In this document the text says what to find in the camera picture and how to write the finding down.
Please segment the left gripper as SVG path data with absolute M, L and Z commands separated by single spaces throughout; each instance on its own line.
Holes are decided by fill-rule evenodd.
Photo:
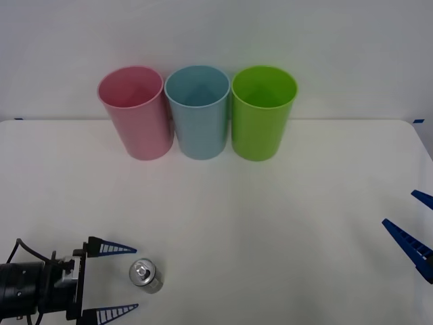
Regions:
M 90 236 L 87 243 L 75 249 L 71 256 L 56 259 L 53 253 L 49 263 L 43 266 L 37 303 L 38 319 L 48 313 L 64 311 L 67 320 L 81 318 L 82 325 L 106 325 L 137 309 L 139 305 L 136 303 L 86 309 L 82 313 L 87 256 L 98 258 L 136 252 L 133 247 Z

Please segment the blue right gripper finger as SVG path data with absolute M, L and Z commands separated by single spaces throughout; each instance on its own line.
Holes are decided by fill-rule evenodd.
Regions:
M 411 195 L 426 205 L 429 209 L 433 209 L 433 196 L 420 192 L 419 190 L 412 191 Z
M 432 249 L 388 219 L 384 219 L 382 225 L 410 258 L 421 276 L 432 284 Z

